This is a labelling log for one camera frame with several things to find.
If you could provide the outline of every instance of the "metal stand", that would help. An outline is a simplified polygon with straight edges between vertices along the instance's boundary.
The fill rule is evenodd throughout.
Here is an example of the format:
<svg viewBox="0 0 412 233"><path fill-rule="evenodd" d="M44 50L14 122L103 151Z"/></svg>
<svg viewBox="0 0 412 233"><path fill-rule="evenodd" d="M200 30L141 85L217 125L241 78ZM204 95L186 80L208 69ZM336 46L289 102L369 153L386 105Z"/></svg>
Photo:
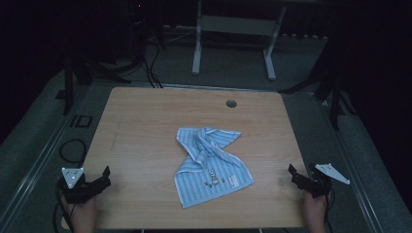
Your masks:
<svg viewBox="0 0 412 233"><path fill-rule="evenodd" d="M277 20L247 19L237 17L215 17L202 15L202 1L197 1L197 26L196 47L194 49L193 65L191 72L194 75L200 73L200 58L202 47L200 43L202 31L216 31L226 33L239 33L250 35L270 36L271 41L267 49L263 50L263 58L266 64L267 78L275 80L275 70L271 54L278 38L279 29L285 15L286 7L283 7Z"/></svg>

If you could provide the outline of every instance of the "human hand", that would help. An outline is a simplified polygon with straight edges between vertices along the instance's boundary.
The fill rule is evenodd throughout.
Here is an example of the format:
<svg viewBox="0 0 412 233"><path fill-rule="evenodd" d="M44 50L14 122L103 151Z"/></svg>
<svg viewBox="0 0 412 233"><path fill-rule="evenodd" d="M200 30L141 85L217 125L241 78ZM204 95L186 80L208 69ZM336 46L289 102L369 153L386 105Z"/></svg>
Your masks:
<svg viewBox="0 0 412 233"><path fill-rule="evenodd" d="M324 220L326 212L326 198L313 198L312 194L303 190L303 216L310 233L326 233Z"/></svg>
<svg viewBox="0 0 412 233"><path fill-rule="evenodd" d="M72 221L75 233L92 233L97 221L97 196L92 197L84 204L68 204L64 195L61 198L64 209Z"/></svg>

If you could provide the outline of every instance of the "light blue towel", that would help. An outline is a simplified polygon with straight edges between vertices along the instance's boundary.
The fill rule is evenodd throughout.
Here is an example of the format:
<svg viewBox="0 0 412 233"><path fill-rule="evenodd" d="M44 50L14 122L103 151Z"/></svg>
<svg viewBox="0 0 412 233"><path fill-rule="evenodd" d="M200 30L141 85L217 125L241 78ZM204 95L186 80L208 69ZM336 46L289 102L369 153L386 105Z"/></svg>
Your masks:
<svg viewBox="0 0 412 233"><path fill-rule="evenodd" d="M189 153L175 176L183 208L227 195L254 182L245 164L222 150L240 134L211 127L179 128L177 141Z"/></svg>

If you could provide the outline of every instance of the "stand leg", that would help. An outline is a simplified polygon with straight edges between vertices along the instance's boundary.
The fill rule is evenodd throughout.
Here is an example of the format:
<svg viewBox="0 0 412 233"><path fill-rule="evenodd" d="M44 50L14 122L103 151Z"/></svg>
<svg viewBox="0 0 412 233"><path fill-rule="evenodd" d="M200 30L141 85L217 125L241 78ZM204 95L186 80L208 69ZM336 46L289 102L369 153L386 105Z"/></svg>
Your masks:
<svg viewBox="0 0 412 233"><path fill-rule="evenodd" d="M194 49L193 66L191 67L191 73L198 75L200 73L200 57L202 55L202 46L200 44L200 36L202 19L202 1L197 1L197 26L196 26L196 48Z"/></svg>
<svg viewBox="0 0 412 233"><path fill-rule="evenodd" d="M275 47L276 40L278 39L279 29L282 25L282 20L285 15L286 7L283 7L281 13L279 14L278 20L273 28L273 34L270 40L270 45L267 49L263 50L264 63L266 64L267 78L271 81L276 79L275 69L273 68L272 52Z"/></svg>

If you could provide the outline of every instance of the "wooden table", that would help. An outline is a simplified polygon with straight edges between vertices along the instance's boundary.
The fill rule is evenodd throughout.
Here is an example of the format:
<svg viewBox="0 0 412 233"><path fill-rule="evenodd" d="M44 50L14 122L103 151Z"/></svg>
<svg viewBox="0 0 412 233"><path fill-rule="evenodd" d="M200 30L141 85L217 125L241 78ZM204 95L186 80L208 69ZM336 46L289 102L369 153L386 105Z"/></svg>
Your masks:
<svg viewBox="0 0 412 233"><path fill-rule="evenodd" d="M237 103L235 108L227 100ZM255 183L183 209L174 176L187 157L179 127L238 130L224 150L246 164ZM89 148L88 181L108 165L109 186L98 197L98 228L200 229L303 226L302 194L292 164L305 168L281 95L273 92L113 89Z"/></svg>

